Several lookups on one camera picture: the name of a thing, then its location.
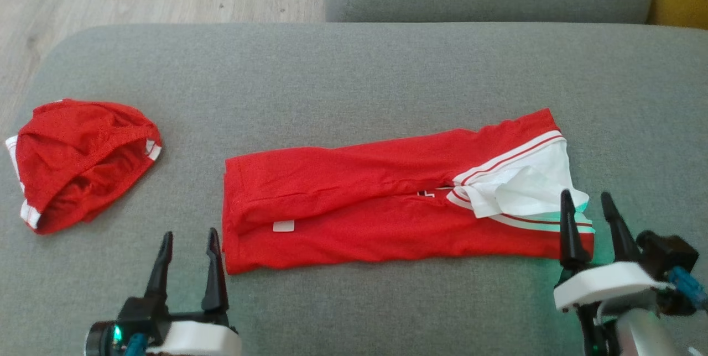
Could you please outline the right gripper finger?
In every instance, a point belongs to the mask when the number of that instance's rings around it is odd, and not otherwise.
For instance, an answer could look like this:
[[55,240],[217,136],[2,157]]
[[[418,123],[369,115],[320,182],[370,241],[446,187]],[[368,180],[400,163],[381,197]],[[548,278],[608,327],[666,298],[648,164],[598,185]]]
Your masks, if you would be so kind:
[[615,262],[639,262],[641,253],[638,245],[619,213],[609,192],[600,195],[604,218],[609,225]]
[[563,190],[560,195],[560,265],[564,269],[584,269],[591,261],[591,256],[582,246],[575,215],[571,192]]

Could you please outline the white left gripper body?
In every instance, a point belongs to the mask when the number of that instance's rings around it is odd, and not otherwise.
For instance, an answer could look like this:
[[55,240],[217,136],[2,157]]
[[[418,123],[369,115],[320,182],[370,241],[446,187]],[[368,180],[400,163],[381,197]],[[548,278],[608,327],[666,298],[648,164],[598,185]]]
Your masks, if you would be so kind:
[[242,356],[242,341],[227,312],[169,314],[169,331],[147,356]]

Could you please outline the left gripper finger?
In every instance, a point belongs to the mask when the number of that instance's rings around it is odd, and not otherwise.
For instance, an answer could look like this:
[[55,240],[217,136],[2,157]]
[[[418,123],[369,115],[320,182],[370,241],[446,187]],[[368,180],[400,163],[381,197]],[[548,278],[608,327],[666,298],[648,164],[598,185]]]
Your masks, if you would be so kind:
[[225,273],[223,273],[222,247],[219,233],[214,227],[209,229],[206,255],[209,258],[209,266],[201,308],[205,312],[226,312],[228,310],[228,294]]
[[174,234],[164,233],[162,243],[159,247],[156,260],[154,261],[152,272],[145,290],[145,297],[160,297],[166,300],[166,287],[169,272],[169,265],[173,257]]

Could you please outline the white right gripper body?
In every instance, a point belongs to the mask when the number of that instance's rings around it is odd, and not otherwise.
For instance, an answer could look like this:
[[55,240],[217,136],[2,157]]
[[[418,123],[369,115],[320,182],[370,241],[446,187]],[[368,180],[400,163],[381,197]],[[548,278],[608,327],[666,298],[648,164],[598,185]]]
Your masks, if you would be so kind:
[[594,267],[556,285],[556,309],[581,323],[582,356],[675,356],[675,342],[660,320],[657,294],[675,290],[635,262]]

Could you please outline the red mesh shorts white stripe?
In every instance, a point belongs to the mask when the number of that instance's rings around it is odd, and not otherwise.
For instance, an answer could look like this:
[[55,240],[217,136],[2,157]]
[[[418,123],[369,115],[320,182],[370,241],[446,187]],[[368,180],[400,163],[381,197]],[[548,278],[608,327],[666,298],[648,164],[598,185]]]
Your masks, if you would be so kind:
[[108,209],[156,162],[163,142],[134,107],[66,98],[33,109],[5,147],[24,197],[19,215],[49,235]]

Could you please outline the red shorts with white panels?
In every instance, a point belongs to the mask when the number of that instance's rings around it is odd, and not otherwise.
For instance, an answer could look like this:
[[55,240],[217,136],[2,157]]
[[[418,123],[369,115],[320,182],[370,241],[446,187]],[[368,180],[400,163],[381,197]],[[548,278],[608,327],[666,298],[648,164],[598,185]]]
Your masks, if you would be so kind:
[[238,155],[225,162],[230,275],[349,262],[560,255],[561,193],[594,252],[589,196],[542,109],[478,131]]

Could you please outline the grey sofa seat cushion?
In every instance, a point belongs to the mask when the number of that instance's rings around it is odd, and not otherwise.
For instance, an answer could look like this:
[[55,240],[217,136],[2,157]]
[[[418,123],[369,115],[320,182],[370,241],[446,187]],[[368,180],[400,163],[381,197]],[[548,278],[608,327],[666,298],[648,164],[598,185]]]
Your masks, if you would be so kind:
[[[685,238],[708,286],[708,32],[629,24],[131,24],[44,58],[15,133],[41,104],[115,101],[164,150],[92,223],[31,232],[0,146],[0,356],[82,356],[86,333],[140,296],[174,232],[168,304],[200,308],[223,162],[480,129],[548,107],[591,195],[595,260],[612,260],[609,191],[633,233]],[[480,257],[260,269],[227,279],[251,356],[575,356],[559,263]]]

